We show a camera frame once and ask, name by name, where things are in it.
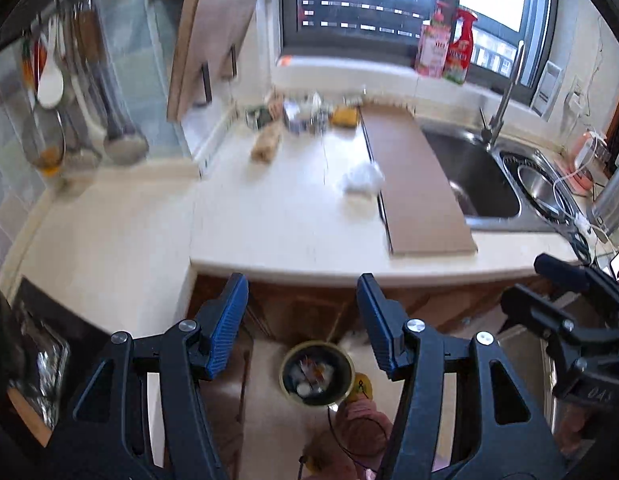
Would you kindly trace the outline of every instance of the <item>sink basin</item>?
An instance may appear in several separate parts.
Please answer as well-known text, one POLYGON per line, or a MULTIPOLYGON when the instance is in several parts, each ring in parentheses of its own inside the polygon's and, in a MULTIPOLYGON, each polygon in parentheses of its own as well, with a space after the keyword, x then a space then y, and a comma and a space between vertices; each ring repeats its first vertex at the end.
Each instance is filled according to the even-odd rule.
POLYGON ((465 216, 513 218, 521 203, 484 146, 423 129, 465 216))

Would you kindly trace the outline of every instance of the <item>silver cylinder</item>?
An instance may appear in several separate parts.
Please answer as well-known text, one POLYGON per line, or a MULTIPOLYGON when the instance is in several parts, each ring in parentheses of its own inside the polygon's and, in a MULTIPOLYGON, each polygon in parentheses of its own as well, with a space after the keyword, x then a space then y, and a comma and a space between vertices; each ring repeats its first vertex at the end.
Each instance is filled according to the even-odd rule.
MULTIPOLYGON (((619 168, 603 192, 587 208, 587 219, 592 225, 600 227, 608 236, 619 228, 619 168)), ((607 241, 603 239, 602 234, 595 231, 601 241, 607 241)))

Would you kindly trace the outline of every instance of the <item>window sill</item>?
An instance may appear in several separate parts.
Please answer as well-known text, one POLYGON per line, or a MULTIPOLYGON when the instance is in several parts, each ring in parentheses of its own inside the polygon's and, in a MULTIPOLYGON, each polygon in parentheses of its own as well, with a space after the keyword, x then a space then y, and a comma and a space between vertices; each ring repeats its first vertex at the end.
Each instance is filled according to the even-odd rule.
MULTIPOLYGON (((501 95, 465 83, 420 76, 412 68, 336 57, 283 56, 272 70, 272 85, 282 91, 318 91, 326 95, 362 93, 403 100, 420 114, 477 124, 478 109, 496 113, 501 95)), ((505 129, 516 135, 545 137, 548 125, 526 105, 510 102, 505 129)))

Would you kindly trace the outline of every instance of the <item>cutting board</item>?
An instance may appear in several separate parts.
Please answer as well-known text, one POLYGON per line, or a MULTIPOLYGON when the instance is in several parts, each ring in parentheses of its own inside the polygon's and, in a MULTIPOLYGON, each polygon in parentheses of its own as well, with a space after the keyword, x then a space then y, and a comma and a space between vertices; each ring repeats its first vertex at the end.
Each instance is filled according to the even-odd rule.
POLYGON ((226 72, 230 48, 238 56, 256 0, 184 0, 178 25, 168 96, 168 120, 180 121, 197 101, 209 102, 210 82, 226 72))
POLYGON ((385 175, 381 199, 391 252, 477 252, 443 168, 412 114, 365 105, 361 116, 371 156, 385 175))

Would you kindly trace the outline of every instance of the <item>red spray bottle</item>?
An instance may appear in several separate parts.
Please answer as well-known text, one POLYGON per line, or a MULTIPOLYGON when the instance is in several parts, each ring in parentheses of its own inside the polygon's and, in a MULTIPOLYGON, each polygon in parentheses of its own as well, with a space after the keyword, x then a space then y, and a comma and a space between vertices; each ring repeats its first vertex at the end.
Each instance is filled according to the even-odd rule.
POLYGON ((467 77, 467 69, 471 63, 471 54, 474 51, 474 33, 472 27, 478 16, 469 10, 458 9, 456 19, 463 20, 461 37, 449 46, 443 77, 456 84, 462 85, 467 77))

